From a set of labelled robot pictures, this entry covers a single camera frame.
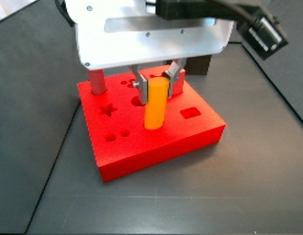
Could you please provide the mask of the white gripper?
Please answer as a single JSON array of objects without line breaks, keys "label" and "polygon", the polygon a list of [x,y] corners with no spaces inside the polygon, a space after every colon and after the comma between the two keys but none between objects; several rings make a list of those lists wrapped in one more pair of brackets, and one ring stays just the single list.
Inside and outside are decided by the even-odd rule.
[{"label": "white gripper", "polygon": [[168,97],[187,59],[216,54],[225,48],[233,23],[213,17],[165,20],[155,15],[145,0],[65,0],[76,23],[76,40],[83,66],[91,70],[129,65],[139,99],[148,100],[148,81],[139,65],[172,60],[163,76],[169,79]]}]

